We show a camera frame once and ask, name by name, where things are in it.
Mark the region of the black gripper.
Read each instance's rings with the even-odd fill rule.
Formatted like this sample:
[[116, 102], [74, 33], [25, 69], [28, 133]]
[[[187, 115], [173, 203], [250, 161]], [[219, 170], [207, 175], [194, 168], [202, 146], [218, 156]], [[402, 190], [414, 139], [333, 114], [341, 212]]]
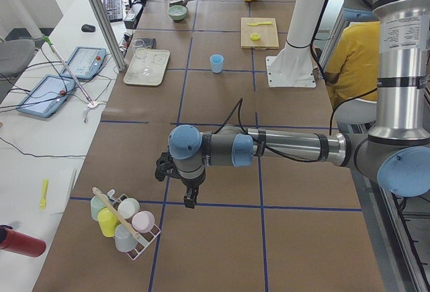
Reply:
[[194, 171], [182, 171], [177, 169], [181, 182], [186, 187], [198, 188], [206, 179], [206, 169], [200, 167]]

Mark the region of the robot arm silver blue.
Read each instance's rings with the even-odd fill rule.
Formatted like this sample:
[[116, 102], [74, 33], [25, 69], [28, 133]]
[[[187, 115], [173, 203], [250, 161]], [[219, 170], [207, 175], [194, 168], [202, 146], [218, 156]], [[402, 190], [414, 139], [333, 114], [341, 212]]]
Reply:
[[157, 161], [158, 180], [186, 186], [193, 207], [207, 166], [249, 166], [276, 154], [297, 162], [332, 162], [352, 168], [402, 197], [429, 190], [429, 133], [423, 100], [429, 54], [429, 0], [345, 0], [344, 8], [374, 13], [380, 23], [375, 126], [366, 134], [301, 134], [223, 126], [201, 132], [190, 125], [171, 131]]

